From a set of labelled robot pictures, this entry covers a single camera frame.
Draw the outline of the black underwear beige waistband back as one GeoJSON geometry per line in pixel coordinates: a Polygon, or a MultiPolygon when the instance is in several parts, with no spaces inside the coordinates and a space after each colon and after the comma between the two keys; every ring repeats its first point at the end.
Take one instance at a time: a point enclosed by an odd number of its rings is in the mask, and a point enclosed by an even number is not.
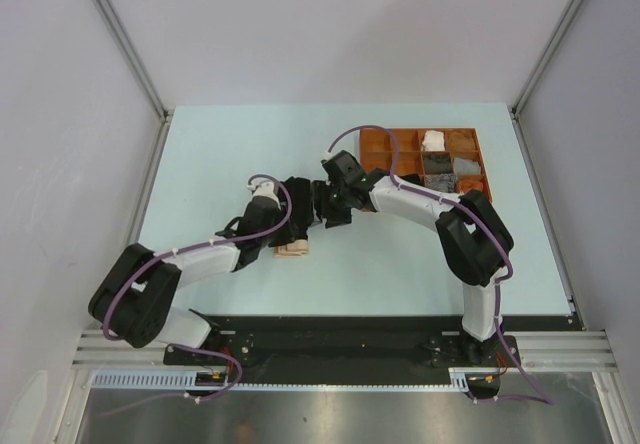
{"type": "Polygon", "coordinates": [[[302,257],[309,253],[308,230],[314,222],[311,181],[290,177],[283,185],[291,197],[292,212],[272,246],[276,257],[302,257]]]}

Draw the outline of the black underwear beige waistband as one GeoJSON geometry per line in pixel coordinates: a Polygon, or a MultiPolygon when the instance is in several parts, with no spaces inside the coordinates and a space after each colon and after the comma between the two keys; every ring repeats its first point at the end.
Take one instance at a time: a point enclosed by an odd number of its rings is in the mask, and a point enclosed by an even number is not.
{"type": "Polygon", "coordinates": [[[415,173],[404,175],[404,176],[402,176],[402,179],[404,181],[409,182],[409,183],[414,184],[414,185],[418,185],[418,186],[422,185],[421,177],[418,174],[415,174],[415,173]]]}
{"type": "Polygon", "coordinates": [[[272,246],[276,257],[302,257],[309,253],[308,230],[314,222],[311,181],[290,177],[283,185],[291,197],[292,212],[272,246]]]}

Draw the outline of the black underwear beige waistband front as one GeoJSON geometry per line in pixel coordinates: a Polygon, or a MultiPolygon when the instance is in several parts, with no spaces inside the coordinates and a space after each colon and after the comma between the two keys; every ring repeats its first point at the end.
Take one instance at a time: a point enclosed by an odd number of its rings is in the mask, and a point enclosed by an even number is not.
{"type": "Polygon", "coordinates": [[[415,173],[404,175],[404,176],[402,176],[402,179],[404,181],[409,182],[409,183],[414,184],[414,185],[418,185],[418,186],[422,185],[421,177],[418,174],[415,174],[415,173]]]}

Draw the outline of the grey striped boxer underwear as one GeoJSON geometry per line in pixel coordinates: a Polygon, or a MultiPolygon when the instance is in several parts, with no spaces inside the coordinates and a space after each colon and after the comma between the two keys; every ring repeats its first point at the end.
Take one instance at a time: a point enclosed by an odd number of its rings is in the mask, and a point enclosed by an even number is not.
{"type": "Polygon", "coordinates": [[[425,186],[428,189],[442,193],[454,193],[457,182],[458,177],[452,173],[425,176],[425,186]]]}

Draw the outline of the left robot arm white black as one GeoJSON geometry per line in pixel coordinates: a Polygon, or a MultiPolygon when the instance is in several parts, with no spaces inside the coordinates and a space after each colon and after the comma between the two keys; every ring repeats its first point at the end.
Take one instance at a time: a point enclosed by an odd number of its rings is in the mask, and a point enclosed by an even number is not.
{"type": "Polygon", "coordinates": [[[237,272],[257,260],[291,217],[292,205],[254,197],[214,239],[156,254],[140,243],[127,246],[88,304],[109,340],[143,348],[172,320],[180,286],[237,272]]]}

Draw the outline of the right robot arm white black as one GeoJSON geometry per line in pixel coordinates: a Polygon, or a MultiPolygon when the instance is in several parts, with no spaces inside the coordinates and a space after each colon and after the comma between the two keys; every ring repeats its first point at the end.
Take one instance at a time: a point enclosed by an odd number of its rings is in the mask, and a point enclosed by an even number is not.
{"type": "Polygon", "coordinates": [[[322,167],[327,181],[319,215],[326,221],[344,221],[353,210],[378,212],[437,234],[449,270],[463,284],[462,355],[473,365],[493,358],[502,324],[499,286],[513,276],[514,240],[488,198],[480,191],[433,191],[381,169],[366,172],[347,151],[322,167]]]}

